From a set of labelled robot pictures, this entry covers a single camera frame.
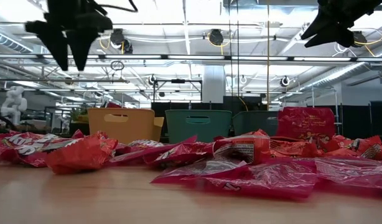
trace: teal plastic basket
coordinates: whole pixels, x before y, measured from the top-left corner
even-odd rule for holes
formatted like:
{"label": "teal plastic basket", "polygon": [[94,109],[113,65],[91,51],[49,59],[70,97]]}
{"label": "teal plastic basket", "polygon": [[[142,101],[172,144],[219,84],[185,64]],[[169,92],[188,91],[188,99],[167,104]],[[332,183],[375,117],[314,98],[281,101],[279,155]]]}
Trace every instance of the teal plastic basket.
{"label": "teal plastic basket", "polygon": [[262,129],[269,136],[275,136],[278,128],[277,111],[240,112],[233,118],[235,136]]}
{"label": "teal plastic basket", "polygon": [[227,137],[231,117],[231,111],[168,110],[166,120],[169,142],[175,144],[194,135],[201,142],[212,142],[217,136]]}

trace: table surface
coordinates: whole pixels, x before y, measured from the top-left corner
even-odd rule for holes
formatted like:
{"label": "table surface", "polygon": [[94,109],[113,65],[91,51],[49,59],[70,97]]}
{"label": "table surface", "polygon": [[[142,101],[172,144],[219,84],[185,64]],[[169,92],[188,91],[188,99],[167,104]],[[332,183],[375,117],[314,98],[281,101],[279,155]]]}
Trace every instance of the table surface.
{"label": "table surface", "polygon": [[306,202],[151,185],[159,172],[114,167],[77,175],[0,164],[2,223],[382,223],[382,200],[330,193]]}

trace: ceiling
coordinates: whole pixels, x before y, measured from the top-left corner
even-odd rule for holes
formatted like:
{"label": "ceiling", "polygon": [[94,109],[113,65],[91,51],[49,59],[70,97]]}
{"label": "ceiling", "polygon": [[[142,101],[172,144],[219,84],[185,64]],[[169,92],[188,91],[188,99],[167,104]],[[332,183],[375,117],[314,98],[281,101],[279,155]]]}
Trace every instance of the ceiling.
{"label": "ceiling", "polygon": [[[126,0],[97,0],[98,3],[111,4],[130,8]],[[273,1],[269,16],[267,7],[262,5],[265,1],[239,0],[238,13],[236,5],[228,7],[228,0],[134,0],[139,9],[138,13],[124,12],[117,9],[106,9],[108,17],[113,21],[114,28],[124,29],[124,36],[133,45],[133,54],[167,54],[167,55],[242,55],[242,56],[303,56],[303,57],[370,57],[365,47],[344,49],[337,44],[325,44],[318,47],[305,48],[305,41],[300,40],[302,31],[308,23],[314,20],[317,14],[317,3],[314,0],[282,0]],[[0,0],[0,33],[10,37],[16,42],[33,49],[33,53],[48,53],[42,42],[34,34],[24,30],[24,22],[33,20],[44,20],[43,12],[47,10],[44,0]],[[223,52],[220,47],[209,43],[206,36],[212,29],[221,29],[225,39]],[[376,11],[371,16],[363,16],[355,22],[353,30],[360,30],[368,41],[382,38],[382,11]],[[118,49],[110,46],[108,42],[109,32],[96,40],[90,54],[120,54]],[[369,45],[370,50],[382,47],[382,40],[376,44]],[[6,46],[0,44],[0,53],[18,54]],[[115,100],[121,101],[126,95],[126,101],[140,102],[149,106],[152,93],[139,90],[151,90],[148,78],[154,74],[163,80],[183,78],[201,80],[204,76],[204,67],[208,63],[172,60],[122,60],[125,68],[115,72],[111,70],[112,60],[88,61],[90,66],[84,72],[78,72],[76,67],[70,67],[69,71],[63,72],[54,64],[42,64],[23,59],[0,59],[1,78],[44,78],[64,79],[72,77],[75,79],[94,79],[95,82],[74,83],[67,85],[64,82],[40,82],[39,87],[49,89],[77,89],[78,97],[86,99],[95,96],[89,92],[81,92],[82,89],[100,88],[104,90],[134,90],[129,93],[108,93]],[[238,62],[223,64],[227,83],[234,83],[232,88],[244,91],[266,91],[267,77],[270,79],[270,91],[295,91],[304,83],[323,74],[331,68],[339,66],[336,63],[322,63],[312,65],[298,64],[253,64]],[[1,65],[6,66],[3,72]],[[295,80],[285,90],[279,86],[279,80],[284,76]],[[128,80],[124,82],[104,82],[109,77],[111,80]],[[167,83],[161,90],[183,90],[195,91],[199,86],[187,84]],[[65,91],[50,91],[60,96],[69,96],[73,93]],[[177,92],[157,97],[160,100],[198,100],[198,93]]]}

